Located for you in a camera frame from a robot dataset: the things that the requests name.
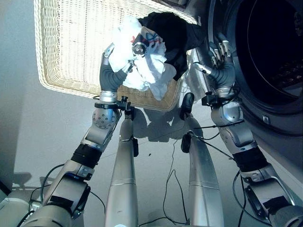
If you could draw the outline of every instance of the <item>white towel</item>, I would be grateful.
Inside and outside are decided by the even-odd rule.
[[[144,43],[145,54],[140,55],[140,46],[133,53],[134,44]],[[164,63],[165,43],[154,31],[141,26],[137,18],[126,16],[123,23],[114,31],[115,48],[109,56],[109,63],[114,72],[123,68],[128,60],[134,60],[135,66],[123,85],[140,91],[150,88],[155,99],[163,99],[167,85],[176,75],[172,65]]]

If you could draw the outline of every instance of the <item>wicker basket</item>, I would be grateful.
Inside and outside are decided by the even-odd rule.
[[[173,12],[189,23],[191,16],[152,0],[35,0],[36,55],[39,80],[48,89],[92,98],[100,94],[101,54],[125,15]],[[172,80],[161,101],[150,90],[121,86],[119,96],[132,105],[168,111],[176,104],[182,79]]]

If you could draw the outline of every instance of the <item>cable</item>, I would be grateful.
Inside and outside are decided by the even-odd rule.
[[[228,154],[226,154],[224,151],[221,151],[220,149],[216,148],[214,145],[211,145],[210,143],[207,143],[203,140],[203,138],[196,136],[200,141],[202,141],[203,143],[207,144],[208,146],[215,148],[217,151],[219,151],[220,153],[224,154],[225,156],[227,156],[229,159],[234,160],[233,157],[229,156]]]
[[[90,191],[90,193],[92,193],[94,196],[96,196],[96,197],[101,201],[101,203],[103,204],[103,207],[104,207],[104,214],[105,214],[106,209],[105,209],[105,204],[104,204],[104,202],[102,201],[102,199],[100,199],[100,197],[97,196],[97,195],[96,195],[95,193],[93,193],[92,191]]]
[[[233,126],[236,124],[240,124],[243,122],[244,122],[244,120],[235,122],[235,123],[231,123],[231,124],[226,124],[226,125],[212,125],[212,126],[206,126],[206,127],[198,127],[198,128],[194,128],[194,129],[224,128],[224,127],[229,127],[229,126]]]
[[[149,222],[145,222],[145,223],[143,223],[143,224],[140,224],[139,226],[147,225],[147,224],[150,224],[150,223],[155,222],[155,221],[160,220],[160,219],[168,219],[168,218],[167,218],[167,217],[157,218],[157,219],[155,219],[155,220],[153,220],[153,221],[149,221]]]
[[[244,212],[245,212],[247,215],[249,215],[251,218],[255,219],[255,220],[258,221],[258,222],[263,223],[264,225],[271,226],[271,224],[266,223],[266,222],[264,222],[264,221],[261,221],[260,219],[258,219],[258,218],[256,218],[256,217],[252,216],[251,214],[249,214],[249,213],[245,210],[245,208],[242,207],[242,205],[240,204],[240,202],[239,202],[239,200],[238,200],[238,198],[237,198],[237,195],[236,195],[236,191],[235,191],[235,184],[236,184],[236,180],[237,180],[239,174],[240,174],[240,171],[237,172],[237,174],[236,174],[236,176],[235,176],[235,178],[233,179],[233,182],[232,182],[232,192],[233,192],[233,196],[235,197],[235,200],[236,200],[237,204],[240,206],[240,208],[242,209],[242,211],[244,211]]]
[[[32,191],[32,193],[30,194],[29,202],[28,202],[28,212],[30,211],[30,210],[29,210],[29,209],[30,209],[30,202],[31,202],[31,200],[32,200],[32,197],[33,197],[34,192],[35,192],[36,190],[40,189],[40,188],[45,188],[45,187],[47,187],[47,186],[50,186],[50,184],[45,185],[45,186],[43,186],[43,187],[35,188],[35,189]]]
[[[52,169],[48,172],[48,174],[47,174],[46,177],[44,178],[43,183],[42,183],[42,188],[41,188],[41,191],[40,191],[41,202],[43,202],[43,188],[44,188],[44,185],[45,185],[45,183],[46,183],[46,181],[47,181],[47,178],[48,178],[49,175],[52,173],[52,171],[54,171],[55,169],[57,169],[57,168],[59,168],[59,167],[62,167],[62,166],[64,166],[64,164],[60,164],[60,165],[55,166],[54,168],[52,168]]]
[[[175,172],[175,177],[176,177],[176,179],[177,179],[176,170],[175,170],[175,169],[172,170],[172,166],[173,166],[173,163],[174,163],[174,153],[175,153],[175,149],[176,149],[175,144],[177,143],[177,141],[178,141],[178,140],[176,140],[176,141],[173,143],[174,149],[173,149],[173,152],[172,152],[172,155],[171,155],[172,162],[171,162],[171,165],[170,165],[169,175],[168,175],[167,180],[166,180],[165,194],[164,194],[163,206],[162,206],[164,216],[165,216],[169,221],[171,221],[174,225],[175,225],[175,223],[178,223],[178,224],[185,224],[185,223],[182,223],[182,222],[174,221],[174,220],[172,220],[171,218],[169,218],[169,217],[166,215],[166,212],[165,212],[165,209],[164,209],[165,199],[166,199],[166,195],[167,195],[167,185],[168,185],[169,179],[170,179],[170,177],[171,177],[171,175],[172,175],[173,172]],[[186,211],[185,211],[185,206],[184,206],[183,191],[182,191],[182,188],[181,188],[181,185],[180,185],[178,179],[177,179],[177,181],[178,181],[179,187],[180,187],[180,189],[181,189],[182,201],[183,201],[183,209],[184,209],[184,215],[185,215],[185,217],[187,218],[187,216],[186,216]]]
[[[213,138],[217,137],[220,133],[218,132],[216,135],[214,135],[213,137],[209,138],[209,139],[205,139],[204,137],[201,137],[201,139],[203,140],[212,140]]]
[[[246,195],[245,195],[245,191],[244,191],[244,184],[243,184],[243,177],[242,176],[241,176],[241,186],[242,186],[243,197],[244,197],[243,208],[245,209],[245,206],[246,206]],[[240,217],[239,217],[238,227],[241,227],[241,221],[242,221],[243,213],[244,213],[244,211],[242,210],[241,214],[240,214]]]
[[[19,224],[17,225],[17,227],[20,227],[22,225],[22,223],[25,221],[25,219],[30,215],[34,213],[33,210],[29,211],[26,215],[24,215],[24,217],[21,219],[21,221],[19,222]]]

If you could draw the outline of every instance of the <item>washing machine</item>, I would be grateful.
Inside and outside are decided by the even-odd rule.
[[[244,118],[259,146],[302,183],[303,1],[211,0],[205,7],[207,40],[222,32],[230,41]]]

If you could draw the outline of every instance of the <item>black cloth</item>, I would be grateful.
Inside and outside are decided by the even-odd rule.
[[[156,32],[165,42],[166,63],[175,67],[177,81],[187,70],[186,51],[200,46],[205,32],[199,25],[186,22],[173,13],[150,13],[139,22]]]

